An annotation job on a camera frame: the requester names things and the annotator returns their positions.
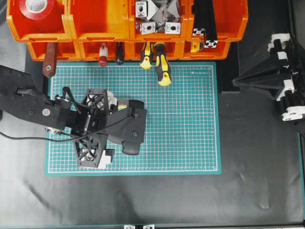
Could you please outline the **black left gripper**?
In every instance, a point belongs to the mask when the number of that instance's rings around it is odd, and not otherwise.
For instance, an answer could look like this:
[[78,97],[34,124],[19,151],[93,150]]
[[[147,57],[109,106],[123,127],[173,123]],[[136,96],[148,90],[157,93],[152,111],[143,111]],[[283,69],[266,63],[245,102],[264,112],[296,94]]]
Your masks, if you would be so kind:
[[[71,128],[73,149],[77,165],[80,167],[97,168],[102,154],[106,150],[108,136],[97,132],[101,129],[102,119],[109,115],[110,106],[106,89],[88,89],[80,103],[76,102],[77,117]],[[144,102],[129,100],[131,109],[144,109]],[[140,143],[123,141],[122,152],[129,156],[136,156],[140,152]]]

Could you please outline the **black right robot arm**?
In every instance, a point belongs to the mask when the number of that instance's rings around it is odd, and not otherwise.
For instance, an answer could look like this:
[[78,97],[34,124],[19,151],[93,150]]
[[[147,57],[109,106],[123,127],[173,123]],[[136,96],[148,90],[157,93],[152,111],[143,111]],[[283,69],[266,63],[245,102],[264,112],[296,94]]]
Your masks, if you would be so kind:
[[290,31],[272,34],[270,57],[232,80],[235,87],[275,102],[283,122],[305,135],[305,49],[295,35],[293,2],[288,1]]

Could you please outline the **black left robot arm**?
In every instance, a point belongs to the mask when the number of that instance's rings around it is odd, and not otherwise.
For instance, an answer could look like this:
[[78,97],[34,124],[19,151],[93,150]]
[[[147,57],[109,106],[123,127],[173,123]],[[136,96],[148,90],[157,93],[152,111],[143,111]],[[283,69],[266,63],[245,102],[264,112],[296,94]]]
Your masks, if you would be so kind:
[[147,111],[139,100],[117,99],[105,88],[90,88],[77,102],[69,87],[54,98],[38,91],[32,76],[12,68],[0,68],[0,108],[10,115],[43,125],[62,134],[71,131],[77,164],[105,168],[113,160],[112,142],[126,155],[136,156],[144,142]]

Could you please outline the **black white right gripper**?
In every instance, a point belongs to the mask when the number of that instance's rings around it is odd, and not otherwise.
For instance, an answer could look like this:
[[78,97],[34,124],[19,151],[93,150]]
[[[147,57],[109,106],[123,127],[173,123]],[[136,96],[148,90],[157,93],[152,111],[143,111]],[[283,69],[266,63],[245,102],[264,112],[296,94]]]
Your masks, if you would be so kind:
[[289,33],[271,36],[270,57],[233,79],[235,87],[264,94],[279,107],[283,121],[301,119],[301,45]]

